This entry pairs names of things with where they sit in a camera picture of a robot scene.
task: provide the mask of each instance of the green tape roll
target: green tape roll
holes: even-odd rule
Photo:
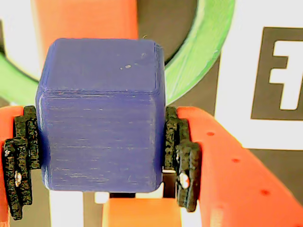
[[[166,103],[188,92],[219,57],[232,22],[235,0],[200,0],[187,39],[167,64]]]
[[[167,64],[166,103],[188,92],[217,60],[232,22],[235,0],[199,0],[193,26],[178,53]],[[18,105],[35,102],[37,82],[0,55],[0,97]]]
[[[38,82],[16,69],[0,54],[0,97],[18,105],[35,104]]]

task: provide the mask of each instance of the black rubber pad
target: black rubber pad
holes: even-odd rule
[[[177,203],[188,212],[195,211],[200,193],[202,152],[199,144],[191,142],[189,124],[179,119],[174,107],[166,107],[165,114],[165,170],[177,174]],[[180,174],[188,177],[189,185],[183,188]]]
[[[175,158],[175,142],[176,132],[178,129],[177,119],[168,119],[166,122],[166,133],[165,133],[165,158],[164,158],[164,169],[174,170],[174,158]]]
[[[4,144],[4,180],[10,212],[22,219],[22,207],[33,203],[31,169],[41,168],[37,117],[34,106],[24,107],[24,116],[14,118],[15,137]]]
[[[3,172],[7,199],[10,213],[14,220],[22,219],[22,204],[15,186],[15,172],[17,171],[16,157],[17,151],[14,146],[14,140],[6,140],[3,146]]]
[[[27,121],[26,138],[30,156],[30,168],[41,169],[41,157],[38,146],[37,119]]]
[[[197,143],[182,140],[177,145],[176,150],[180,161],[178,175],[185,173],[190,180],[187,189],[183,189],[180,184],[178,185],[177,202],[179,206],[185,207],[188,212],[192,212],[196,209],[200,192],[201,148]]]
[[[26,140],[23,137],[13,139],[14,145],[17,148],[17,172],[21,174],[21,182],[17,187],[17,192],[20,196],[21,205],[31,205],[33,203],[30,168],[28,166],[29,155],[27,150]]]
[[[28,141],[27,149],[30,155],[30,167],[31,169],[41,169],[41,154],[39,153],[38,146],[38,127],[35,107],[24,107],[23,117],[26,120],[26,133],[24,136]]]

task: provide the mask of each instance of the white speck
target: white speck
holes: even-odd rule
[[[187,174],[184,172],[181,172],[179,175],[179,179],[180,179],[180,184],[181,184],[182,188],[187,189],[190,184],[190,180],[189,180],[189,177],[187,176]]]
[[[22,175],[21,173],[18,173],[17,171],[15,172],[15,185],[16,187],[19,187],[19,185],[21,184],[21,180],[22,180]]]
[[[10,151],[9,150],[5,150],[4,156],[7,157],[9,154],[10,154]]]

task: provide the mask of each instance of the blue cube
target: blue cube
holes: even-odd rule
[[[36,95],[48,189],[152,192],[162,182],[163,50],[153,41],[58,39]]]

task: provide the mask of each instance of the orange part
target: orange part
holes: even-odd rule
[[[303,227],[303,208],[262,162],[211,115],[178,108],[203,152],[200,211],[204,227]]]
[[[34,0],[33,14],[44,62],[58,38],[137,39],[136,0]]]
[[[103,227],[181,227],[175,199],[112,198],[104,205]]]
[[[3,178],[2,153],[3,143],[13,138],[14,117],[23,115],[23,107],[8,106],[0,108],[0,227],[9,226],[9,209]]]

